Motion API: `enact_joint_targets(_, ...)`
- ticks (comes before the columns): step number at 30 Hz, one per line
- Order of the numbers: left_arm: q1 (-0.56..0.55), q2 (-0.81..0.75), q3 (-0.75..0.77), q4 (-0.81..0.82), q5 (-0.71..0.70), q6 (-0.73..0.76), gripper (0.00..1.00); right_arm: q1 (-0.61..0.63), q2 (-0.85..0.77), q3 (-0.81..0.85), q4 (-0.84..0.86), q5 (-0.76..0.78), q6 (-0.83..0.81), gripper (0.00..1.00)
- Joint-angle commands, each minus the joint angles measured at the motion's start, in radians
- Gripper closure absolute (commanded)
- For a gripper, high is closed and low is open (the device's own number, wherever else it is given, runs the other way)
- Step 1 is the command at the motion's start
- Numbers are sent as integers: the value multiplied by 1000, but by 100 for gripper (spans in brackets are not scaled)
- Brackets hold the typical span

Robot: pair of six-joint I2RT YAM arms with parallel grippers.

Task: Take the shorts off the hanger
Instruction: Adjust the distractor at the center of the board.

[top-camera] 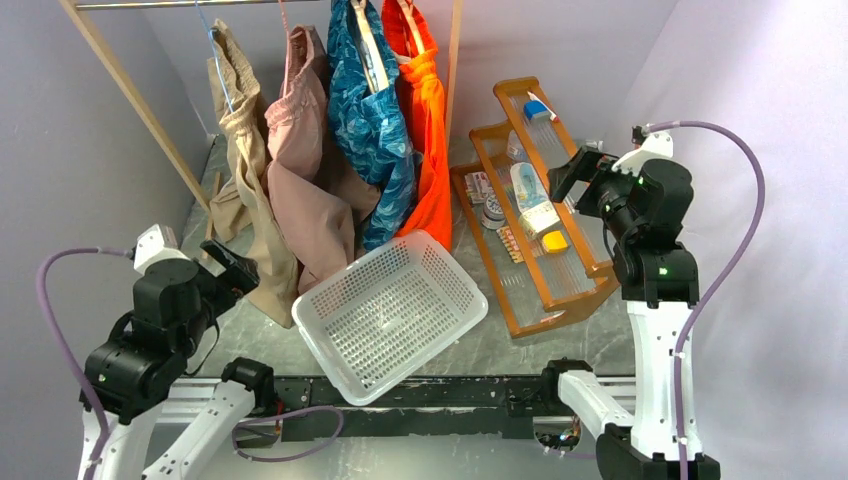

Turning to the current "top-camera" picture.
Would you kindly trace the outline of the beige shorts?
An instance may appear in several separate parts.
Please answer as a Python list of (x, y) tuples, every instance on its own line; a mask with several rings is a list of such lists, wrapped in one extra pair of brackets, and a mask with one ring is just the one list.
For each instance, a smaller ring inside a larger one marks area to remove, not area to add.
[(210, 201), (218, 236), (225, 242), (251, 226), (254, 240), (248, 257), (255, 260), (259, 286), (248, 299), (284, 328), (293, 326), (291, 308), (297, 298), (299, 264), (274, 219), (268, 195), (268, 124), (259, 80), (229, 27), (217, 19), (213, 28), (217, 52), (234, 112), (227, 109), (213, 59), (207, 60), (210, 91), (218, 125), (226, 140), (231, 173), (228, 184)]

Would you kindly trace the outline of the pink shorts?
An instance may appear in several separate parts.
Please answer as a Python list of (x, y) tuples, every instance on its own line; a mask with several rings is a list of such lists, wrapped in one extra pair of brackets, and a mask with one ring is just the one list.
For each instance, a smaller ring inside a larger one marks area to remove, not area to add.
[(312, 26), (287, 39), (279, 98), (265, 112), (272, 211), (299, 261), (299, 293), (354, 261), (357, 233), (380, 199), (336, 145), (328, 125), (329, 64)]

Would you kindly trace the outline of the blue wire hanger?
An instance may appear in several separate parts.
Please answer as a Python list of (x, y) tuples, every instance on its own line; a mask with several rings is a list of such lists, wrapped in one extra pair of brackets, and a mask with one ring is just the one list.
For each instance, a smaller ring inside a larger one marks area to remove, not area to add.
[(205, 34), (206, 34), (207, 39), (208, 39), (208, 43), (210, 45), (213, 63), (214, 63), (214, 66), (215, 66), (217, 78), (218, 78), (220, 86), (221, 86), (221, 91), (222, 91), (223, 96), (225, 98), (227, 109), (230, 113), (233, 113), (234, 107), (233, 107), (232, 99), (231, 99), (231, 96), (230, 96), (229, 91), (228, 91), (227, 86), (226, 86), (225, 77), (223, 75), (223, 71), (222, 71), (222, 68), (221, 68), (220, 57), (219, 57), (218, 52), (217, 52), (217, 43), (215, 42), (215, 35), (214, 35), (214, 32), (216, 31), (216, 29), (213, 28), (210, 25), (210, 23), (208, 22), (198, 0), (193, 1), (193, 6), (194, 6), (194, 8), (195, 8), (195, 10), (198, 14), (198, 17), (199, 17), (199, 19), (200, 19), (200, 21), (203, 25), (203, 29), (205, 31)]

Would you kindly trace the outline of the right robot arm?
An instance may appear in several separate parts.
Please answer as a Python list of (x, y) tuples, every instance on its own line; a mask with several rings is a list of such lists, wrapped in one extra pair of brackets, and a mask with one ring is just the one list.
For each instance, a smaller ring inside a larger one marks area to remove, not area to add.
[(605, 479), (717, 479), (721, 467), (703, 449), (694, 415), (691, 331), (700, 299), (697, 262), (679, 241), (694, 197), (682, 165), (652, 154), (634, 168), (582, 147), (548, 172), (550, 198), (586, 188), (576, 211), (601, 221), (626, 303), (635, 349), (635, 406), (623, 407), (587, 363), (555, 361), (539, 391), (550, 413), (572, 410), (595, 441)]

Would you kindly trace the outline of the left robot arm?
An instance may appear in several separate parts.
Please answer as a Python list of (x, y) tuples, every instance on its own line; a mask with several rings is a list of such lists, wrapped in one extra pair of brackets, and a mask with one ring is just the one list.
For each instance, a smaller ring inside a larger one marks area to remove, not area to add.
[(187, 375), (203, 335), (260, 283), (255, 261), (216, 240), (201, 247), (220, 274), (181, 252), (161, 253), (134, 284), (132, 310), (86, 359), (91, 390), (80, 397), (86, 444), (79, 478), (196, 479), (240, 420), (278, 406), (272, 368), (238, 357), (182, 434), (145, 463), (171, 387)]

